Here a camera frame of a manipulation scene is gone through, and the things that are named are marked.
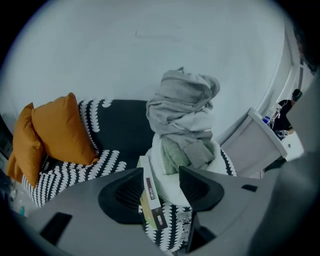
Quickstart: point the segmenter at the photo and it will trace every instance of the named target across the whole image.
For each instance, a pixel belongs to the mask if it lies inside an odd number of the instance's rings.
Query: black and white pattern
[[[154,133],[146,118],[145,101],[82,100],[78,108],[92,145],[97,149],[98,161],[82,165],[51,157],[45,159],[35,188],[25,176],[22,177],[24,189],[38,207],[74,184],[135,168],[139,156],[145,155],[152,146]],[[236,176],[235,168],[223,150],[221,155],[225,161],[225,174]],[[161,201],[161,206],[168,227],[159,232],[146,222],[143,228],[161,250],[175,252],[188,242],[192,209],[165,201]]]
[[[222,149],[220,153],[225,162],[224,173],[230,176],[237,176],[230,158]],[[162,231],[157,231],[148,222],[143,227],[147,236],[162,251],[173,253],[188,243],[192,209],[191,207],[181,207],[166,201],[162,201],[161,206],[168,227]]]
[[[22,177],[22,185],[35,205],[41,207],[67,187],[125,170],[127,164],[121,161],[119,156],[120,152],[117,150],[102,150],[98,154],[99,160],[94,164],[60,162],[62,165],[56,165],[53,169],[39,174],[35,188],[25,176]],[[46,166],[50,165],[50,160],[53,159],[49,158]]]

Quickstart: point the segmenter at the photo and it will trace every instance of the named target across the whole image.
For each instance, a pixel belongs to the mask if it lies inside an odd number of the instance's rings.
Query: chair cushion
[[[12,145],[18,166],[31,186],[35,187],[44,148],[31,122],[31,111],[33,109],[34,105],[30,103],[21,111],[15,123]],[[18,172],[19,169],[17,168],[14,177],[18,182],[21,182],[21,173]]]
[[[135,152],[143,156],[152,146],[154,132],[146,117],[146,101],[83,100],[82,122],[99,150]]]
[[[98,160],[73,93],[33,109],[31,119],[50,157],[81,165]]]

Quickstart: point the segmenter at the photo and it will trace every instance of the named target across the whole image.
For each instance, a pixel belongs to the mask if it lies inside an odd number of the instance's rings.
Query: black fabric
[[[97,148],[144,156],[152,147],[154,137],[146,117],[146,103],[116,99],[109,107],[103,107],[101,101],[97,109],[100,132],[91,133]]]
[[[291,126],[289,120],[287,119],[287,113],[292,108],[291,100],[290,99],[281,100],[278,104],[280,106],[282,106],[282,108],[280,111],[280,118],[276,118],[274,120],[273,130],[274,131],[282,131],[282,130],[289,131],[292,128],[292,126]]]

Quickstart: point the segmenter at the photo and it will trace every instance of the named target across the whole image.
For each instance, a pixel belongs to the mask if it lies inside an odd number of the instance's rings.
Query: gray surface
[[[57,247],[75,256],[128,255],[153,256],[163,253],[150,241],[142,225],[124,225],[110,219],[99,207],[98,194],[108,183],[132,170],[75,184],[29,216],[27,224],[40,232],[57,212],[72,215]]]
[[[215,256],[241,256],[247,255],[249,245],[252,237],[259,224],[261,223],[265,211],[268,207],[272,190],[274,187],[275,180],[279,174],[279,169],[268,171],[261,183],[259,188],[254,193],[254,196],[250,200],[249,204],[244,207],[243,210],[237,213],[234,221],[228,225],[225,223],[225,230],[215,238],[212,242],[204,245],[198,250],[190,253],[189,255],[215,255]],[[232,189],[232,186],[223,185],[225,192],[226,188]],[[231,204],[236,204],[237,200],[230,202],[230,205],[225,204],[226,207],[220,207],[215,212],[215,216],[220,215],[220,221],[225,222],[224,216],[227,214],[226,210]],[[209,230],[214,230],[216,227],[213,226],[213,215],[207,212],[199,213],[200,224],[207,224]]]
[[[256,192],[241,188],[243,185],[259,186],[261,179],[233,177],[209,171],[198,172],[206,178],[220,183],[224,189],[222,200],[210,211],[198,212],[200,224],[211,230],[216,236],[220,235],[246,208]]]

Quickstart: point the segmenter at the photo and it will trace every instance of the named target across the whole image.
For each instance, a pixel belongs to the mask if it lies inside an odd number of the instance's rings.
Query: gray cloth
[[[202,140],[212,138],[210,100],[219,90],[216,78],[192,75],[181,67],[164,73],[159,91],[146,104],[151,129],[178,143],[195,168],[215,158]]]

